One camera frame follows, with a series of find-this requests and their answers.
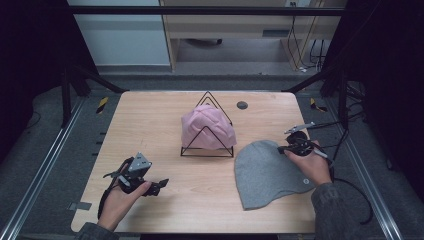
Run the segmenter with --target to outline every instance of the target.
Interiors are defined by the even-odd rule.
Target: wall
[[[69,5],[158,6],[157,0],[68,0]],[[159,15],[75,15],[99,71],[170,66]]]

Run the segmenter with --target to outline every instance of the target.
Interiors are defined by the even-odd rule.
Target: pink cloth
[[[237,144],[234,128],[229,123],[224,112],[211,105],[197,106],[193,111],[182,116],[181,122],[183,147],[188,147],[190,142],[205,126],[209,127],[216,137],[208,128],[205,128],[191,143],[191,148],[219,149],[224,148],[222,143],[227,148]]]

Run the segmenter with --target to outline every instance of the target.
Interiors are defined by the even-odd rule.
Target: gray sleeve
[[[100,227],[94,223],[85,223],[78,234],[76,240],[117,240],[119,236],[107,229]]]
[[[318,186],[312,194],[315,208],[315,237],[325,239],[363,239],[359,222],[352,217],[339,191],[332,183]]]

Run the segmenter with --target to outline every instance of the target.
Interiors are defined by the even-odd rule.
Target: hand
[[[284,150],[284,154],[300,168],[316,187],[331,182],[327,161],[314,151],[304,157],[287,150]]]
[[[144,182],[132,193],[125,193],[118,186],[114,187],[103,206],[102,215],[100,216],[97,225],[113,232],[118,226],[119,222],[125,217],[132,205],[149,190],[151,182]]]

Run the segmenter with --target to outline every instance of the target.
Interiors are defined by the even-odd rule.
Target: black wire stand
[[[231,121],[231,119],[228,117],[227,113],[224,111],[224,109],[221,107],[221,105],[218,103],[218,101],[216,100],[216,98],[212,95],[211,92],[206,91],[205,94],[203,94],[202,98],[200,98],[199,102],[197,103],[196,107],[200,106],[200,105],[210,105],[213,104],[215,108],[220,109],[225,116],[227,117],[229,123],[231,126],[233,126],[233,122]],[[210,131],[215,138],[221,143],[222,148],[218,148],[215,150],[211,150],[211,149],[205,149],[205,148],[195,148],[195,147],[190,147],[192,145],[192,143],[196,140],[196,138],[203,132],[203,131]],[[210,154],[189,154],[186,153],[187,150],[192,150],[192,151],[198,151],[201,150],[201,152],[210,152],[210,153],[216,153],[217,151],[219,152],[224,152],[224,155],[210,155]],[[199,132],[197,132],[196,136],[194,136],[194,138],[190,141],[190,143],[188,144],[187,147],[181,147],[181,153],[180,156],[190,156],[190,157],[234,157],[234,147],[226,147],[225,144],[221,141],[221,139],[219,139],[219,137],[212,131],[212,129],[210,129],[208,126],[204,126],[202,129],[199,130]]]

